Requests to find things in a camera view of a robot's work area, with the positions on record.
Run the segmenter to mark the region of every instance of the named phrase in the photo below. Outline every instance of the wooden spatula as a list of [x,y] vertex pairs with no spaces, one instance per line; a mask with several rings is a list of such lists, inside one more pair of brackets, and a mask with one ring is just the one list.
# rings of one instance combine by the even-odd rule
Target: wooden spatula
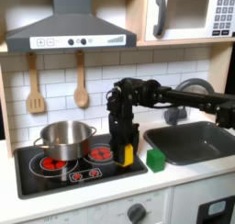
[[77,57],[77,88],[74,92],[74,101],[78,107],[86,107],[89,102],[88,94],[84,88],[84,53],[76,52]]
[[36,70],[36,54],[27,54],[28,68],[29,68],[29,78],[31,92],[27,98],[27,109],[29,113],[39,113],[45,110],[44,99],[39,93],[38,88],[38,77]]

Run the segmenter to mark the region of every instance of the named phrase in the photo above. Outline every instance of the yellow object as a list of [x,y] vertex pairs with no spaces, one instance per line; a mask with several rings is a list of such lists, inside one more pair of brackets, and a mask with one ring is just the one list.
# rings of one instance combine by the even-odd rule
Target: yellow object
[[122,167],[127,167],[134,163],[134,153],[133,153],[133,147],[131,144],[128,144],[125,147],[125,161],[123,164],[118,163],[118,165]]

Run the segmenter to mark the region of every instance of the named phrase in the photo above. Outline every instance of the white countertop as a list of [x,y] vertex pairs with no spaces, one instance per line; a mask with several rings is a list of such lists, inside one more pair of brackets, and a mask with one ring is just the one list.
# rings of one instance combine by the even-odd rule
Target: white countertop
[[[200,115],[194,115],[193,118],[190,117],[183,123],[202,120],[207,120],[207,118],[200,113]],[[138,155],[144,163],[146,163],[146,151],[151,149],[151,146],[142,138],[142,133],[147,129],[165,126],[163,122],[140,125]],[[235,156],[187,166],[174,166],[166,163],[165,170],[156,174],[149,169],[146,174],[142,175],[90,185],[54,195],[21,200],[17,195],[14,158],[7,158],[6,143],[0,141],[0,223],[18,223],[34,218],[42,218],[80,207],[230,172],[235,172]]]

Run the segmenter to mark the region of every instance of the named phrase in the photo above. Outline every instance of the gray range hood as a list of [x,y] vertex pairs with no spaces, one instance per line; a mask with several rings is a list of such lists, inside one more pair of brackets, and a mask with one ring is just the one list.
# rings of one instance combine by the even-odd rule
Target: gray range hood
[[6,33],[9,52],[136,47],[136,34],[91,15],[90,0],[53,0],[53,16]]

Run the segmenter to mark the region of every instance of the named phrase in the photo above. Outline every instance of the green cube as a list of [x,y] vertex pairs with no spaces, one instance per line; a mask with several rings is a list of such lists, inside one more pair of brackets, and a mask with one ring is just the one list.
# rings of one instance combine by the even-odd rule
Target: green cube
[[154,173],[162,171],[165,168],[165,155],[158,149],[148,150],[146,163]]

